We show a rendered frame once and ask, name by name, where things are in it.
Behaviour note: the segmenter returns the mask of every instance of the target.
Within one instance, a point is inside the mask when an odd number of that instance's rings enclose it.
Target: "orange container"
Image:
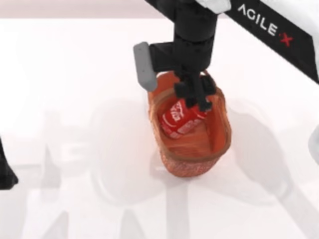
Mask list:
[[[167,170],[177,177],[199,176],[210,170],[231,144],[225,97],[217,88],[217,94],[208,97],[213,109],[203,123],[180,139],[170,139],[163,133],[158,116],[178,101],[173,89],[177,82],[173,72],[158,76],[157,89],[148,93],[150,121]]]

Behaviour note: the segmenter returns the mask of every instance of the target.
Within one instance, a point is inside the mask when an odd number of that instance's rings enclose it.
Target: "red soda can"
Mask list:
[[[201,112],[198,105],[187,108],[185,99],[181,99],[159,116],[159,123],[166,136],[178,139],[198,126],[206,117],[207,112]]]

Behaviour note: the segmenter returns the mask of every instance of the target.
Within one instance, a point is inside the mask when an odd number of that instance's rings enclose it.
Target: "white table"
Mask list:
[[[206,175],[174,178],[132,50],[172,33],[165,19],[0,21],[0,132],[20,178],[0,192],[1,239],[319,238],[319,86],[220,20],[209,72],[233,144]]]

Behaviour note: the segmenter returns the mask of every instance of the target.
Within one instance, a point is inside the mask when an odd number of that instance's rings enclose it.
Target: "can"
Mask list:
[[[179,139],[202,123],[206,117],[207,112],[201,112],[198,105],[187,108],[185,99],[181,99],[159,117],[159,123],[166,136]]]

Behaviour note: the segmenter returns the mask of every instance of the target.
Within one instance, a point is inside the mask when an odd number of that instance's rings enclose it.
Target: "black object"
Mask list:
[[[18,182],[17,176],[5,158],[2,140],[0,138],[0,190],[10,190]]]
[[[313,37],[260,0],[231,0],[231,19],[319,84]]]
[[[213,80],[200,75],[210,65],[218,15],[195,0],[146,0],[174,22],[173,42],[150,45],[155,72],[174,71],[181,83],[174,86],[187,107],[210,110],[206,96],[215,93]]]

